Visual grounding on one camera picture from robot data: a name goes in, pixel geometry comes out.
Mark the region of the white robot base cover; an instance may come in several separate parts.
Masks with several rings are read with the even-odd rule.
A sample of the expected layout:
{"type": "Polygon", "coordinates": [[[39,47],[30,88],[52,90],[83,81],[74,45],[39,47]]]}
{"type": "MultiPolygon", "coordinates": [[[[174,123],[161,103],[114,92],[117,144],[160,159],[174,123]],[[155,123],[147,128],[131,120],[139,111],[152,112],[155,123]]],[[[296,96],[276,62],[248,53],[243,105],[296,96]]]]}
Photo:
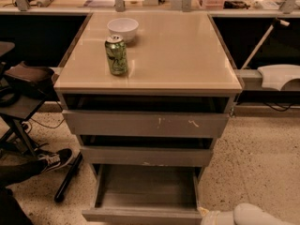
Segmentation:
{"type": "Polygon", "coordinates": [[[300,66],[279,64],[258,68],[262,75],[262,88],[280,91],[286,83],[300,79],[300,66]]]}

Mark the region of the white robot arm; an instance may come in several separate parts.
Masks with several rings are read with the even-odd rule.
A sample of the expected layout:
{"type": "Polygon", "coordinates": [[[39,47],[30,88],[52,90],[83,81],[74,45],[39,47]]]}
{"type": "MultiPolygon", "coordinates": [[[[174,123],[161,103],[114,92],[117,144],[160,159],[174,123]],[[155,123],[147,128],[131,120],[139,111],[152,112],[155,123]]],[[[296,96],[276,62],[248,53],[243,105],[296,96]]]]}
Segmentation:
{"type": "Polygon", "coordinates": [[[198,208],[202,215],[200,225],[295,225],[270,215],[259,206],[242,202],[232,211],[210,211],[203,207],[198,208]]]}

